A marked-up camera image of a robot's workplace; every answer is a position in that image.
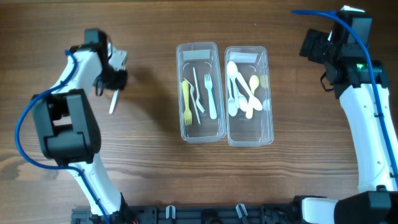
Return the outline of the white plastic fork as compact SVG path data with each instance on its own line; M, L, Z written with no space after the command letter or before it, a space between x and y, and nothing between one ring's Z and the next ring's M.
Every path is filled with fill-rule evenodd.
M186 80L189 84L189 94L190 94L191 100L193 102L193 108L194 108L194 111L195 111L195 114L197 117L198 124L201 124L200 117L198 115L198 108L197 108L197 105L195 103L194 96L193 96L194 87L186 78L184 80Z
M110 104L110 107L109 107L109 112L108 112L109 114L113 114L114 113L116 105L117 105L117 102L118 102L118 98L119 98L119 91L124 89L124 87L126 86L126 82L127 82L127 79L125 80L124 85L123 85L123 87L121 89L117 89L117 90L114 91L114 94L113 94L113 97L112 97L112 100L111 100L111 104Z
M196 105L197 105L197 108L198 108L202 113L204 113L204 112L205 112L205 109L204 109L204 107L202 106L202 104L200 103L200 91L199 91L199 87L198 87L197 73L196 73L195 67L193 67L193 77L194 77L194 81L195 81L195 88L196 88L196 95L197 95L196 100L195 100L195 103L196 103Z

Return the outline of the yellow plastic spoon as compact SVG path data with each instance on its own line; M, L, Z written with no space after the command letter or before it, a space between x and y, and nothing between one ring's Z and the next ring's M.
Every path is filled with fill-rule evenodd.
M253 116L253 110L259 110L261 105L260 101L254 96L256 88L259 86L259 78L257 75L252 75L249 80L249 87L251 90L252 96L248 102L248 110L246 111L247 119L251 119Z

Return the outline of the yellow plastic fork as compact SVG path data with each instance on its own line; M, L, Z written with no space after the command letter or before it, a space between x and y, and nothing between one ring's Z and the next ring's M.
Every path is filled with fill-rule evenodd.
M183 120L186 126L192 124L192 112L190 111L189 104L189 84L186 80L182 82L182 93L185 110L183 112Z

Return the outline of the white plastic spoon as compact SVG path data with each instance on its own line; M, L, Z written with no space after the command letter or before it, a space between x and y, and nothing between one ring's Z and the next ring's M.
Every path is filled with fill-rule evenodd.
M254 87L255 90L260 85L258 76L253 75L249 80L249 85L246 83L240 72L237 75L237 79L241 86L245 89L246 93L249 95L248 104L251 105L255 110L261 111L263 109L262 103L254 96L254 93L251 90L251 87Z
M234 100L235 100L235 106L238 109L239 108L239 96L238 96L238 87L236 84L236 77L238 74L238 68L236 64L233 61L229 61L227 63L227 74L228 77L231 79L231 82L233 84L233 93L234 93Z
M248 101L246 97L239 92L236 82L233 80L232 83L234 93L233 106L236 108L236 110L240 109L243 112L246 112L248 110Z

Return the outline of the light blue plastic fork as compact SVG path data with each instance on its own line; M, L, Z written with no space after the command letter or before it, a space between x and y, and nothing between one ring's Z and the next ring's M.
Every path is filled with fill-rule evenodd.
M216 113L216 106L213 98L213 83L211 80L211 75L206 74L205 75L205 88L208 91L208 104L209 104L209 112L210 112L210 118L211 119L216 119L217 118L217 113Z

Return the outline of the white spoon crossing yellow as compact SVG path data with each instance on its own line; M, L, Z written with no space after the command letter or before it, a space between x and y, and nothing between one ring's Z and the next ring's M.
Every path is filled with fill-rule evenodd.
M227 78L227 87L228 87L228 113L230 116L236 116L238 109L236 108L235 105L235 99L233 97L230 78Z

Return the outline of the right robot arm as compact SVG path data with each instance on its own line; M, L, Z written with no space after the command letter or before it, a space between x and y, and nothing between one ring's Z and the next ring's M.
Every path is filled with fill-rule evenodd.
M384 66L368 51L371 16L350 7L315 15L333 20L333 30L310 29L300 56L325 67L321 80L330 83L345 112L358 162L358 193L341 200L296 196L287 216L292 223L396 223L397 136Z

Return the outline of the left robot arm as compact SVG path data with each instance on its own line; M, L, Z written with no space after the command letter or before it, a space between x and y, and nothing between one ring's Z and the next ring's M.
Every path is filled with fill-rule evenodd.
M122 193L110 180L100 158L101 133L88 95L118 92L127 83L127 53L116 49L100 29L85 30L85 41L65 52L67 66L49 90L35 95L32 111L40 149L74 176L90 203L90 223L131 223Z

